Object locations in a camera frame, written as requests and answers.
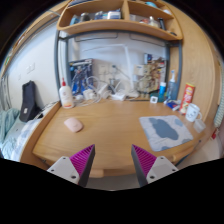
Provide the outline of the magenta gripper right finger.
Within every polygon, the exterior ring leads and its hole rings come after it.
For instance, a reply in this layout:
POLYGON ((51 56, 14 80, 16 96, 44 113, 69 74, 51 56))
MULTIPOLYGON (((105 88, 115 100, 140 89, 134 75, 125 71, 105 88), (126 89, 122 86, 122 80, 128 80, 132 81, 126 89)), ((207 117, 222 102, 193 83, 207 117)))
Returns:
POLYGON ((131 155, 141 187, 177 171, 177 168, 166 157, 156 157, 139 146, 131 147, 131 155))

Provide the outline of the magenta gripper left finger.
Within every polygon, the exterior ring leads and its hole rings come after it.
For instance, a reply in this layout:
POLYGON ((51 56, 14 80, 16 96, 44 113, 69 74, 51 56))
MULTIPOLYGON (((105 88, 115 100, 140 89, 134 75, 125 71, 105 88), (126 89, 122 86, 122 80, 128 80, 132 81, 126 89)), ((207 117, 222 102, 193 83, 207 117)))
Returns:
POLYGON ((48 172, 85 187, 89 179, 94 157, 95 145, 90 145, 71 157, 62 156, 48 169, 48 172))

